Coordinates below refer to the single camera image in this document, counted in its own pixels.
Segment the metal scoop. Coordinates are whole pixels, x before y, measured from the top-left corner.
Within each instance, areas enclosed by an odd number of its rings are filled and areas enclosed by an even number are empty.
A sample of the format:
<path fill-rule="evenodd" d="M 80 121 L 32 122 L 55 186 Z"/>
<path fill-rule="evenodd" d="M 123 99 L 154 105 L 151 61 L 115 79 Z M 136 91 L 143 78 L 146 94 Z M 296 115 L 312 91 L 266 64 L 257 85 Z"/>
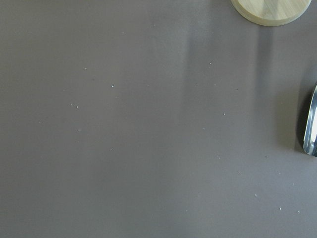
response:
<path fill-rule="evenodd" d="M 306 154 L 313 157 L 317 156 L 317 87 L 312 93 L 303 139 L 303 149 Z"/>

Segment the round wooden stand base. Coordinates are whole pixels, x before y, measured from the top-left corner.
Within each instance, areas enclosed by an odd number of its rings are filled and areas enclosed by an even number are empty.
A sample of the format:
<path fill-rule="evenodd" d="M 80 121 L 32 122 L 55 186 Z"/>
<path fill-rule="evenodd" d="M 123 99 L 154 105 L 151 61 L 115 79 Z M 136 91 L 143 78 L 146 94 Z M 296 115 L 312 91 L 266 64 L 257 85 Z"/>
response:
<path fill-rule="evenodd" d="M 298 19 L 311 0 L 232 0 L 237 12 L 248 21 L 262 26 L 281 26 Z"/>

